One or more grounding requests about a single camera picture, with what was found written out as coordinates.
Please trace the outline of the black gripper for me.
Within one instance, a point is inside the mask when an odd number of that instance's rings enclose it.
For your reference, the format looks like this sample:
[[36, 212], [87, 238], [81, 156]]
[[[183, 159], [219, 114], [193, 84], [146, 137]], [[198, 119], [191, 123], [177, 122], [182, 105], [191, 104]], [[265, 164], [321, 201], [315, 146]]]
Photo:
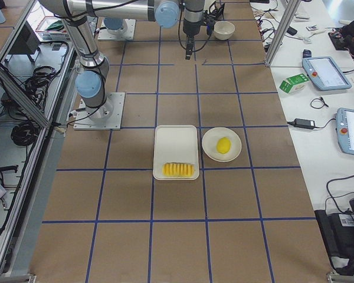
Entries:
[[186, 34], [185, 59], [190, 60], [194, 50], [194, 36], [199, 34], [201, 29], [201, 21], [190, 22], [186, 18], [183, 19], [183, 32]]

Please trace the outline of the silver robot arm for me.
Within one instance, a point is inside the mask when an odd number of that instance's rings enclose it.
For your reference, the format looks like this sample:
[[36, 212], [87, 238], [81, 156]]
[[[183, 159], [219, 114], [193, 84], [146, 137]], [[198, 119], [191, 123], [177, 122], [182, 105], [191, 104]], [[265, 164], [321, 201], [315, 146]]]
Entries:
[[127, 31], [127, 23], [124, 19], [105, 18], [103, 23], [109, 33], [121, 33]]
[[75, 87], [86, 107], [87, 115], [83, 120], [97, 129], [107, 128], [115, 104], [105, 90], [109, 61], [98, 49], [88, 18], [104, 17], [120, 23], [125, 19], [147, 20], [170, 28], [183, 12], [183, 32], [188, 45], [186, 58], [189, 59], [204, 14], [203, 1], [41, 1], [40, 4], [62, 20], [79, 54], [83, 70], [76, 77]]

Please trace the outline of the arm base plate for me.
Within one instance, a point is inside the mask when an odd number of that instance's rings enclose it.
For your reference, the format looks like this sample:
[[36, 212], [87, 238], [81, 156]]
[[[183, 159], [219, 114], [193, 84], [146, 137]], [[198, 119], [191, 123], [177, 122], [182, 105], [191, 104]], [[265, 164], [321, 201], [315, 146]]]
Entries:
[[96, 109], [86, 107], [80, 99], [80, 108], [74, 118], [74, 130], [120, 130], [122, 125], [125, 93], [108, 93], [106, 102]]
[[99, 28], [99, 41], [133, 41], [135, 19], [104, 18]]

